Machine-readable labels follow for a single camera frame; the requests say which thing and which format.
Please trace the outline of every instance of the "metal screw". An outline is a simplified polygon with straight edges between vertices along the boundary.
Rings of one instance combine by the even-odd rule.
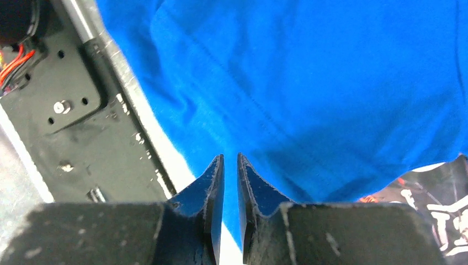
[[[65,163],[65,164],[62,164],[60,166],[60,169],[65,171],[65,172],[70,172],[74,169],[75,167],[73,167],[70,163]]]
[[[66,100],[58,101],[54,104],[54,111],[57,114],[67,114],[72,109],[70,102]]]

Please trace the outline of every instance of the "blue shirt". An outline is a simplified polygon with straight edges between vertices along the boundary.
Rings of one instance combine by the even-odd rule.
[[[468,1],[98,0],[195,175],[236,154],[297,201],[354,201],[468,151]]]

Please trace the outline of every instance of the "black plastic panel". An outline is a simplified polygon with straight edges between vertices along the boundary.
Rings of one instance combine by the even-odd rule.
[[[101,76],[94,59],[79,52],[74,29],[58,28],[43,40],[48,56],[30,73],[30,83],[0,99],[55,200],[88,201],[96,186],[110,202],[166,200],[158,179],[176,191],[121,85],[106,82],[115,73],[107,68],[113,76]],[[72,101],[68,114],[54,113],[60,99]]]

